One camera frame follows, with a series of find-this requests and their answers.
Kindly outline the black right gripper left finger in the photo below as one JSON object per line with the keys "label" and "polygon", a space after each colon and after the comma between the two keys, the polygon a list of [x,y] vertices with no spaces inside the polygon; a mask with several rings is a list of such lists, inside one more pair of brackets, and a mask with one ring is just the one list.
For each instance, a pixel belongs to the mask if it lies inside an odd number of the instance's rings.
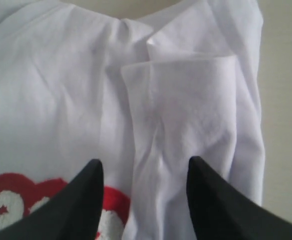
{"label": "black right gripper left finger", "polygon": [[0,230],[0,240],[93,240],[98,232],[103,193],[103,166],[93,159],[45,205]]}

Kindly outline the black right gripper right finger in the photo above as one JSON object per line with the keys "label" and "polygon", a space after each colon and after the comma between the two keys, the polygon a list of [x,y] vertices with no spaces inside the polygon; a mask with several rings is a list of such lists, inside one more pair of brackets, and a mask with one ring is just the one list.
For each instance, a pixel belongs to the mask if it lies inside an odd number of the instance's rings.
{"label": "black right gripper right finger", "polygon": [[292,240],[292,223],[246,198],[199,156],[189,161],[187,200],[198,240]]}

